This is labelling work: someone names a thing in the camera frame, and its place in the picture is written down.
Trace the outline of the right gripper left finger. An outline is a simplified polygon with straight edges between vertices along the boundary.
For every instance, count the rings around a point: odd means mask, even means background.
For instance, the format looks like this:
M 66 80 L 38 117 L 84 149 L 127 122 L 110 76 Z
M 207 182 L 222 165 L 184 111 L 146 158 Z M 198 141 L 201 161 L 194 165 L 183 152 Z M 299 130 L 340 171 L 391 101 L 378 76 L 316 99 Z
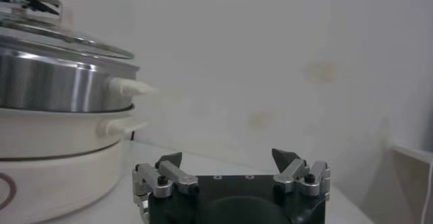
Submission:
M 182 157 L 181 152 L 164 155 L 154 166 L 149 163 L 136 164 L 131 171 L 133 201 L 145 224 L 150 223 L 151 196 L 166 199 L 173 195 L 175 188 L 188 196 L 199 194 L 199 179 L 180 169 Z

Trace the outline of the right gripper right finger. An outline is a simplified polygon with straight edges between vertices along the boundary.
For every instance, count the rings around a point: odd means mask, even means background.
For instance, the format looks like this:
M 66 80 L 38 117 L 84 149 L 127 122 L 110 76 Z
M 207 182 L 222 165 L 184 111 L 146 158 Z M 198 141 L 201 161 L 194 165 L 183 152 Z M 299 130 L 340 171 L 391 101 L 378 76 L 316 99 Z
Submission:
M 273 176 L 274 184 L 288 194 L 296 189 L 306 197 L 330 198 L 330 168 L 324 161 L 315 161 L 312 166 L 295 152 L 273 148 L 271 150 L 279 173 Z

